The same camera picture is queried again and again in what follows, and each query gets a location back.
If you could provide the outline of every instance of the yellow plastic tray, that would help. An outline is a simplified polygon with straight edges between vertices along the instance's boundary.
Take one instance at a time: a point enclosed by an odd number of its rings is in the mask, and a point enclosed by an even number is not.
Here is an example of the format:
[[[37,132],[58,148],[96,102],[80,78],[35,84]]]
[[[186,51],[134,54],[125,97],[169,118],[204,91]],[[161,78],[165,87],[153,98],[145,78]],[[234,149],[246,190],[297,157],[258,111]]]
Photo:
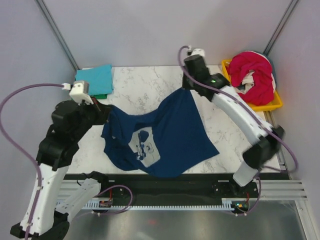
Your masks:
[[[227,67],[232,59],[225,59],[222,60],[222,73],[226,77],[226,79],[231,83],[231,76],[227,72]],[[267,105],[256,106],[254,104],[248,103],[248,105],[253,109],[255,112],[263,112],[263,111],[272,111],[283,106],[281,98],[277,91],[274,91],[274,99],[272,102],[269,102]]]

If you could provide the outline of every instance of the red cloth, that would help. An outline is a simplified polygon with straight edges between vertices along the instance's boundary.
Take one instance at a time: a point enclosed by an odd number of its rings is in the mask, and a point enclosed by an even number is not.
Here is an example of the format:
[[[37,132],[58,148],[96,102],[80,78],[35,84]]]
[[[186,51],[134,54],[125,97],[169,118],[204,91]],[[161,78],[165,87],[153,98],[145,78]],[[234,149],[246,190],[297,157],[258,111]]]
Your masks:
[[[274,99],[272,66],[265,57],[255,52],[244,51],[232,59],[227,71],[234,87],[240,86],[244,77],[250,71],[254,71],[252,74],[254,86],[246,94],[239,93],[246,103],[260,106]]]

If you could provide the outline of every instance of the white marble tabletop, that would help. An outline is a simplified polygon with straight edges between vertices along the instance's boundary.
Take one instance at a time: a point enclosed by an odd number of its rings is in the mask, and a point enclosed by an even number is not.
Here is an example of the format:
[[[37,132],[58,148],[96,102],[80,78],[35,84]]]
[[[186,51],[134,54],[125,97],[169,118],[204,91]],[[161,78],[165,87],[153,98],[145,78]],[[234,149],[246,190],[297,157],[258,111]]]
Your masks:
[[[217,65],[209,66],[211,73],[220,73]],[[115,67],[114,91],[103,104],[113,104],[128,114],[141,115],[158,108],[160,102],[182,85],[182,71],[178,66]],[[234,173],[243,161],[242,152],[249,146],[238,126],[218,107],[206,98],[192,94],[209,139],[220,154],[209,158],[185,173]],[[103,126],[93,126],[79,142],[80,149],[74,155],[69,174],[99,171],[105,174],[144,174],[141,170],[118,169],[104,153],[105,140],[101,138]],[[279,168],[275,156],[268,166]]]

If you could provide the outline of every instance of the teal cloth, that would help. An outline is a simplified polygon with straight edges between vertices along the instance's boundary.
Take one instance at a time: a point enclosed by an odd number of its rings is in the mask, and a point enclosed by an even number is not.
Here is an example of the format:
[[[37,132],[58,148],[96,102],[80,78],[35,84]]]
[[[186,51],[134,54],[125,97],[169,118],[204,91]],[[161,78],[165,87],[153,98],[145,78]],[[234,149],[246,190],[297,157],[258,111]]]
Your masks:
[[[77,70],[75,80],[84,80],[89,83],[90,96],[111,94],[114,89],[111,68],[112,66],[108,64],[86,70]]]

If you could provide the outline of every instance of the green cloth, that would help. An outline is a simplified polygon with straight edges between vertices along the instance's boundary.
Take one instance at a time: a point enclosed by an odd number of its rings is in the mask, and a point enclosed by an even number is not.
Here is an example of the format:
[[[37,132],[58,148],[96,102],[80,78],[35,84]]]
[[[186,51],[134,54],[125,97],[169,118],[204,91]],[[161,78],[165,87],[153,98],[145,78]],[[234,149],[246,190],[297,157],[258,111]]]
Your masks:
[[[99,95],[94,95],[96,99],[107,99],[108,94],[99,94]]]

